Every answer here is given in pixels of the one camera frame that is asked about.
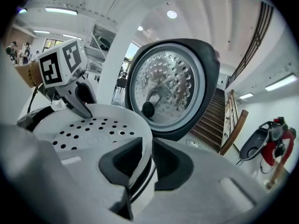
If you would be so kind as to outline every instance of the ceiling light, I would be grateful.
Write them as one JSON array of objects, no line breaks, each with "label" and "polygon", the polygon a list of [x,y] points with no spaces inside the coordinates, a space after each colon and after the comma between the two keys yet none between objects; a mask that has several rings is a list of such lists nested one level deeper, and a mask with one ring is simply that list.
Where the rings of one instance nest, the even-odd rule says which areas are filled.
[{"label": "ceiling light", "polygon": [[175,19],[177,17],[177,13],[175,11],[168,11],[167,16],[171,19]]},{"label": "ceiling light", "polygon": [[273,84],[270,84],[270,85],[266,86],[265,89],[266,89],[267,91],[272,91],[272,90],[275,90],[275,89],[277,89],[277,88],[280,88],[280,87],[282,87],[282,86],[284,86],[284,85],[287,85],[287,84],[289,84],[289,83],[292,83],[292,82],[294,82],[294,81],[296,81],[296,80],[297,80],[297,77],[292,73],[292,74],[290,74],[290,75],[288,75],[288,76],[286,76],[286,77],[284,77],[284,78],[278,80],[277,82],[275,82],[275,83],[273,83]]},{"label": "ceiling light", "polygon": [[66,36],[66,37],[71,37],[71,38],[78,38],[79,40],[82,40],[82,38],[80,37],[76,37],[76,36],[73,36],[73,35],[67,35],[67,34],[62,34],[63,36]]},{"label": "ceiling light", "polygon": [[34,31],[35,33],[50,33],[48,31]]},{"label": "ceiling light", "polygon": [[22,8],[22,9],[19,11],[20,14],[21,14],[21,13],[25,13],[25,12],[27,12],[27,9],[25,9],[25,8]]},{"label": "ceiling light", "polygon": [[70,14],[70,15],[78,15],[78,12],[71,9],[66,8],[58,8],[58,7],[46,7],[45,8],[47,12],[54,12],[54,13],[64,13],[64,14]]},{"label": "ceiling light", "polygon": [[251,96],[253,96],[253,94],[252,93],[248,93],[247,95],[241,96],[240,99],[246,99],[246,98],[249,98]]}]

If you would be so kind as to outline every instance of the window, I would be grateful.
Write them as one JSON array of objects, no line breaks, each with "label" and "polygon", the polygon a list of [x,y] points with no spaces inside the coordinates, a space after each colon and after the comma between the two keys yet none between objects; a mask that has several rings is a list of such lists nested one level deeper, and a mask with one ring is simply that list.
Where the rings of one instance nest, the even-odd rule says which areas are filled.
[{"label": "window", "polygon": [[63,41],[59,40],[52,40],[52,39],[47,39],[44,46],[43,46],[43,52],[51,47],[54,47],[57,44],[62,43]]},{"label": "window", "polygon": [[125,55],[125,57],[128,60],[132,60],[133,56],[136,54],[136,52],[138,51],[139,47],[137,47],[134,43],[131,42],[131,44],[129,45],[129,48],[127,50],[127,53]]}]

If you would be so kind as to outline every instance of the perforated metal plate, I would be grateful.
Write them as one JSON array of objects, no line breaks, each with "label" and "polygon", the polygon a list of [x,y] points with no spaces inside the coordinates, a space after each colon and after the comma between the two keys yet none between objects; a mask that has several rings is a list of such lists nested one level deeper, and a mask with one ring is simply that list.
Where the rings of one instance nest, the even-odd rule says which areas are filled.
[{"label": "perforated metal plate", "polygon": [[[200,61],[189,49],[172,43],[158,45],[138,61],[132,72],[132,108],[152,130],[176,130],[194,117],[206,82]],[[151,117],[142,112],[146,102],[153,104]]]},{"label": "perforated metal plate", "polygon": [[116,144],[121,140],[142,137],[142,159],[130,183],[144,170],[152,150],[152,133],[138,114],[114,105],[87,105],[93,114],[82,119],[69,109],[52,113],[34,129],[41,140],[51,142],[57,152]]}]

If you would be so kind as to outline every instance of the wooden stair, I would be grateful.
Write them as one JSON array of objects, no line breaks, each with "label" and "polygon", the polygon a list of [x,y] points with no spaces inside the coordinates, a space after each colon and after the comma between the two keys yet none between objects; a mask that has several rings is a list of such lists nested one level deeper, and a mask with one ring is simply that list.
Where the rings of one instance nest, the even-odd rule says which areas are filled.
[{"label": "wooden stair", "polygon": [[216,89],[206,112],[190,131],[191,134],[203,140],[215,151],[219,151],[222,142],[225,118],[224,91]]}]

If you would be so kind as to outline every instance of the person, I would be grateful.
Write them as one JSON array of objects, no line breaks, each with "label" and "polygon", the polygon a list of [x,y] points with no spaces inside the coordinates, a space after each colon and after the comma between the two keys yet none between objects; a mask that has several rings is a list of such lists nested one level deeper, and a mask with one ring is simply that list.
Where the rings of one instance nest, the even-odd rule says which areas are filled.
[{"label": "person", "polygon": [[9,55],[10,60],[13,62],[13,64],[17,64],[17,42],[13,41],[8,47],[6,47],[6,53]]},{"label": "person", "polygon": [[[281,160],[280,160],[279,164],[277,165],[270,181],[266,184],[267,189],[271,189],[274,186],[274,184],[276,183],[276,180],[281,176],[281,173],[283,172],[283,167],[292,153],[295,138],[296,138],[296,130],[294,128],[290,127],[286,132],[284,132],[284,134],[282,136],[282,140],[284,141],[283,143],[285,145],[285,152],[284,152],[283,156],[281,157]],[[273,157],[275,147],[276,147],[275,144],[268,143],[262,149],[263,158],[272,167],[275,164],[275,159]]]},{"label": "person", "polygon": [[39,51],[36,51],[35,54],[32,55],[31,62],[36,62],[38,60]]},{"label": "person", "polygon": [[23,65],[26,65],[28,64],[28,58],[29,58],[29,55],[30,55],[30,47],[29,47],[29,42],[26,43],[25,45],[25,52],[24,54],[21,53],[21,57],[23,57]]}]

